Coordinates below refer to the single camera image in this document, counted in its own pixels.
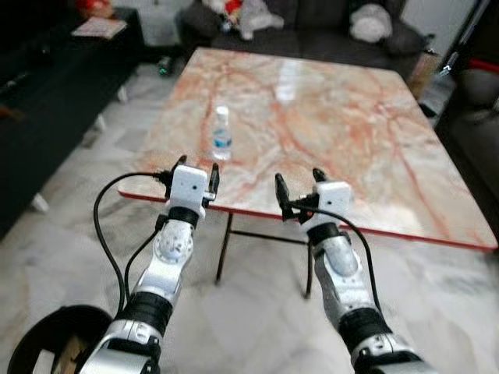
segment pink marble surface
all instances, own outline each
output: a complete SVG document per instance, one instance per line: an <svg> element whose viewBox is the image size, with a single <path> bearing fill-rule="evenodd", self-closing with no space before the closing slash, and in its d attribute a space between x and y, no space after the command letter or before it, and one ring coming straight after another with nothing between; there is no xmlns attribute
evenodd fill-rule
<svg viewBox="0 0 499 374"><path fill-rule="evenodd" d="M214 108L230 110L232 159L221 163L214 204L278 216L274 174L292 197L309 192L312 168L349 182L349 218L361 228L462 245L497 247L483 215L417 103L395 72L198 49L139 153L136 169L170 167L185 153L211 165ZM120 193L160 199L145 178Z"/></svg>

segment silver robot arm segment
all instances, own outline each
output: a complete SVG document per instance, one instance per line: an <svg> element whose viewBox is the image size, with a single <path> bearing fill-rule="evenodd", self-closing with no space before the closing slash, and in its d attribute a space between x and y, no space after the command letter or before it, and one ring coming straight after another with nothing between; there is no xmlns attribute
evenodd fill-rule
<svg viewBox="0 0 499 374"><path fill-rule="evenodd" d="M359 256L348 235L338 230L339 220L322 213L311 217L306 210L344 215L352 200L350 185L328 181L318 169L313 176L313 192L292 202L284 179L276 175L276 196L283 220L298 218L313 246L324 311L348 348L353 368L359 374L436 374L386 324L363 282Z"/></svg>
<svg viewBox="0 0 499 374"><path fill-rule="evenodd" d="M204 206L218 189L218 166L211 179L183 164L167 185L168 220L153 244L153 256L123 311L85 362L81 374L158 374L161 341L182 288L182 272L193 254L193 232Z"/></svg>

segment metal table leg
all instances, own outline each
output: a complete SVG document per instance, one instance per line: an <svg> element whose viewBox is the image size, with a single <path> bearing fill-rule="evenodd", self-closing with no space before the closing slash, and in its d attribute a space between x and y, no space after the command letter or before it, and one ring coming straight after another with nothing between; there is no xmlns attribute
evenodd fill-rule
<svg viewBox="0 0 499 374"><path fill-rule="evenodd" d="M227 252L227 245L228 245L228 240L230 238L230 235L234 234L234 235L239 235L239 236L248 236L251 238L275 240L277 242L286 242L286 243L292 243L292 244L307 245L307 257L308 257L307 262L308 262L308 264L307 264L307 275L306 275L306 290L305 290L305 293L303 294L303 297L310 298L310 291L312 289L312 276L313 276L312 245L309 242L307 243L307 242L304 242L301 240L279 238L279 237L271 236L271 235L256 234L253 232L246 232L246 231L240 231L240 230L232 230L232 218L233 217L234 217L233 213L228 214L227 227L225 228L225 237L224 237L224 241L223 241L222 246L221 246L220 259L218 260L217 277L215 279L215 284L220 283L221 273L224 269L225 254Z"/></svg>
<svg viewBox="0 0 499 374"><path fill-rule="evenodd" d="M224 269L225 253L227 252L228 239L231 236L232 218L233 217L234 217L233 213L228 214L227 227L225 228L224 242L221 245L220 259L218 260L217 278L215 279L215 284L220 283L221 272Z"/></svg>

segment red object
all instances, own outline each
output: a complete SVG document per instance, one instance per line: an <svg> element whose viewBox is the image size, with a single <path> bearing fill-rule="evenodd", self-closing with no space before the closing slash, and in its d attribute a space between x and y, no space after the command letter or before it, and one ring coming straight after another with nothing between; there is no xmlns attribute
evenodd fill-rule
<svg viewBox="0 0 499 374"><path fill-rule="evenodd" d="M225 3L225 11L228 14L231 14L235 10L241 8L242 0L229 0Z"/></svg>
<svg viewBox="0 0 499 374"><path fill-rule="evenodd" d="M468 67L470 69L487 70L488 72L495 72L499 74L499 66L479 60L477 58L472 58L471 60L469 60Z"/></svg>
<svg viewBox="0 0 499 374"><path fill-rule="evenodd" d="M137 195L135 193L130 193L130 192L121 192L120 191L119 194L123 197L128 198L128 199L153 201L156 203L164 203L166 201L166 199L157 198L157 197L147 197L147 196ZM270 219L275 219L275 220L282 219L282 216L277 215L277 214L273 215L273 214L267 214L267 213L253 212L252 210L241 210L241 209L236 209L236 208L228 208L225 206L210 205L209 209L218 210L218 211L227 212L227 213L234 213L234 214L245 214L245 215L254 216L254 217L270 218ZM350 230L350 227L343 225L343 224L340 224L340 227L344 228L346 230ZM400 239L411 240L411 241L415 241L415 242L433 243L433 244L437 244L437 245L448 245L448 246L455 247L457 249L472 249L472 250L476 250L476 251L483 252L483 253L493 253L493 252L496 252L496 250L497 250L496 247L487 247L485 245L474 245L474 244L461 243L461 242L452 242L450 240L425 238L423 236L399 234L399 233L395 233L395 232L374 230L371 228L359 228L359 230L361 230L361 232L366 233L366 234L388 236L389 238L400 238Z"/></svg>
<svg viewBox="0 0 499 374"><path fill-rule="evenodd" d="M110 0L76 0L75 5L85 17L109 18L114 13Z"/></svg>

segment stuffed toy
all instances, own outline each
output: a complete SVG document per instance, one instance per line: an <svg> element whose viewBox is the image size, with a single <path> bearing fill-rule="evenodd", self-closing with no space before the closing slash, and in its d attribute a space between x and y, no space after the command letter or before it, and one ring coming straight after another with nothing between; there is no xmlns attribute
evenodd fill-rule
<svg viewBox="0 0 499 374"><path fill-rule="evenodd" d="M264 0L203 0L203 4L223 17L222 31L238 30L245 41L253 39L253 31L284 26L282 17L270 13Z"/></svg>
<svg viewBox="0 0 499 374"><path fill-rule="evenodd" d="M391 36L391 18L381 5L366 4L350 17L350 34L354 39L378 43Z"/></svg>
<svg viewBox="0 0 499 374"><path fill-rule="evenodd" d="M203 4L220 16L224 33L238 27L242 0L203 0Z"/></svg>
<svg viewBox="0 0 499 374"><path fill-rule="evenodd" d="M274 27L281 29L284 19L269 12L264 0L244 0L239 14L239 32L245 41L253 39L253 31Z"/></svg>

